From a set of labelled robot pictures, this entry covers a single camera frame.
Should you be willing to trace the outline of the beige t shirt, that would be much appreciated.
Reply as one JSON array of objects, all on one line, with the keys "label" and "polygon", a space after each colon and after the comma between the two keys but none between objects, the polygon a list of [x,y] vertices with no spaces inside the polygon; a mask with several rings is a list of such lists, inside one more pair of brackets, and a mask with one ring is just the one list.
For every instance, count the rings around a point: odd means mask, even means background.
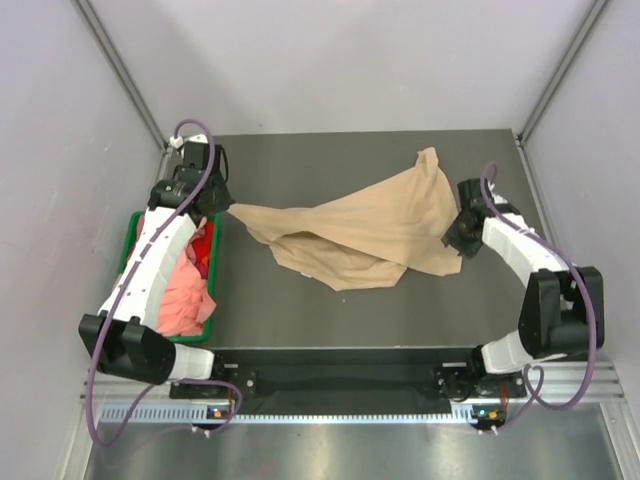
[{"label": "beige t shirt", "polygon": [[376,184],[312,208],[235,204],[229,213],[276,263],[335,291],[389,288],[407,270],[438,277],[462,269],[442,237],[458,214],[435,148]]}]

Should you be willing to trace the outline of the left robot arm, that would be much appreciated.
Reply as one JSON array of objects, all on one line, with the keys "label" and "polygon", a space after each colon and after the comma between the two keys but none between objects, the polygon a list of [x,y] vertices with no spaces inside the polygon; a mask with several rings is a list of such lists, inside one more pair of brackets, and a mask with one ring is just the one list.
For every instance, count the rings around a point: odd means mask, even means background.
[{"label": "left robot arm", "polygon": [[220,145],[203,134],[173,137],[179,159],[171,178],[152,189],[114,290],[79,335],[96,371],[153,385],[192,379],[205,396],[226,387],[227,374],[209,350],[190,346],[208,328],[213,305],[218,215],[232,204]]}]

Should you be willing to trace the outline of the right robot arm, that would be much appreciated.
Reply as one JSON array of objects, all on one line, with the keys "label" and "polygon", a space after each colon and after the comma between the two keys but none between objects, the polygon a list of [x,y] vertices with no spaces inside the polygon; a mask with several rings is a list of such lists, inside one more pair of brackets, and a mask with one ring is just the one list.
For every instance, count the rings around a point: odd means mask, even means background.
[{"label": "right robot arm", "polygon": [[604,280],[594,267],[563,260],[526,224],[507,200],[473,178],[457,185],[460,211],[442,243],[465,259],[481,248],[494,251],[525,288],[517,328],[476,347],[466,380],[476,394],[498,389],[503,375],[530,364],[600,349],[605,340]]}]

